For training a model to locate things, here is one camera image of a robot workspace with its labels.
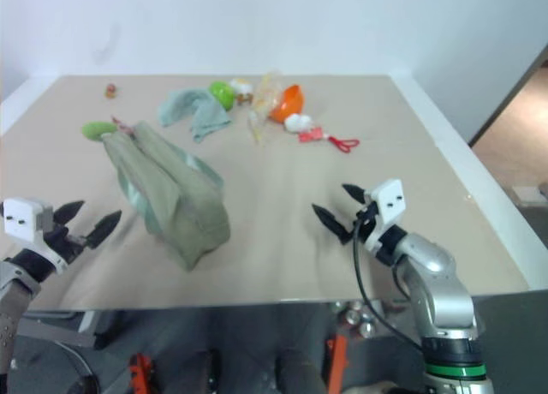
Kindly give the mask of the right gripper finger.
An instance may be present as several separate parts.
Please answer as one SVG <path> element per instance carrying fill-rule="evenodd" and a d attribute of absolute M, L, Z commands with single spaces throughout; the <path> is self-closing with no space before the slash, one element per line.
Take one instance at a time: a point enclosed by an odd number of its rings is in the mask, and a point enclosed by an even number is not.
<path fill-rule="evenodd" d="M 350 232 L 347 231 L 345 226 L 337 221 L 336 217 L 331 212 L 316 204 L 312 204 L 312 208 L 324 227 L 334 234 L 342 245 L 347 244 L 350 241 Z"/>
<path fill-rule="evenodd" d="M 342 188 L 348 195 L 362 205 L 366 204 L 366 190 L 354 184 L 344 183 Z"/>

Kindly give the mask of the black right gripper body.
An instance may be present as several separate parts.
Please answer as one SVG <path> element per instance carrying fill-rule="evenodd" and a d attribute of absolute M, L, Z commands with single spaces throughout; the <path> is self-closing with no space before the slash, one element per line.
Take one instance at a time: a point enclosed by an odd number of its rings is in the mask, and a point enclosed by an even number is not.
<path fill-rule="evenodd" d="M 354 232 L 357 231 L 357 239 L 360 242 L 365 242 L 372 234 L 376 226 L 376 217 L 378 216 L 378 205 L 376 201 L 372 201 L 362 207 L 356 213 L 356 219 L 353 222 L 352 230 L 349 233 L 349 240 L 354 238 Z"/>

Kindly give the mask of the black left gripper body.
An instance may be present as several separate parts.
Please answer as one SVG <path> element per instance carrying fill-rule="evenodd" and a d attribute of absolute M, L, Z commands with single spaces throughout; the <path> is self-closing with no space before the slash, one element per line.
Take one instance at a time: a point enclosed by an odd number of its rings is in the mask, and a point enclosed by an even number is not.
<path fill-rule="evenodd" d="M 54 224 L 53 230 L 43 234 L 45 243 L 59 254 L 67 264 L 72 264 L 88 247 L 84 236 L 74 236 L 65 225 Z"/>

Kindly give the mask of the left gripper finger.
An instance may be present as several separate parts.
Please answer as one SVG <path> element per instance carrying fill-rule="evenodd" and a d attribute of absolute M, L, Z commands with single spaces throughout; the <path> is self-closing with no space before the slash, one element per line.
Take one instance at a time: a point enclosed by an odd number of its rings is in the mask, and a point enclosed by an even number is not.
<path fill-rule="evenodd" d="M 97 248 L 116 228 L 122 216 L 122 211 L 118 210 L 101 218 L 94 229 L 86 236 L 85 246 L 88 248 Z"/>
<path fill-rule="evenodd" d="M 65 226 L 76 217 L 84 204 L 84 200 L 77 200 L 58 207 L 53 213 L 54 225 Z"/>

